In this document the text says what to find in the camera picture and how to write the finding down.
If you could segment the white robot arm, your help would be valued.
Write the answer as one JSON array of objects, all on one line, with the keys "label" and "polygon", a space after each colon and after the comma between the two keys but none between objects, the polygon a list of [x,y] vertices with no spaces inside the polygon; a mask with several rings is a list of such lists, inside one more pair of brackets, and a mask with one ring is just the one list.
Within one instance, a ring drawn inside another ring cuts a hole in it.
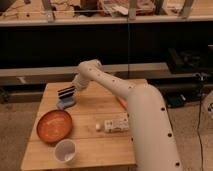
[{"label": "white robot arm", "polygon": [[166,105],[156,87],[105,73],[97,59],[81,62],[73,83],[83,90],[90,81],[126,101],[137,171],[183,171]]}]

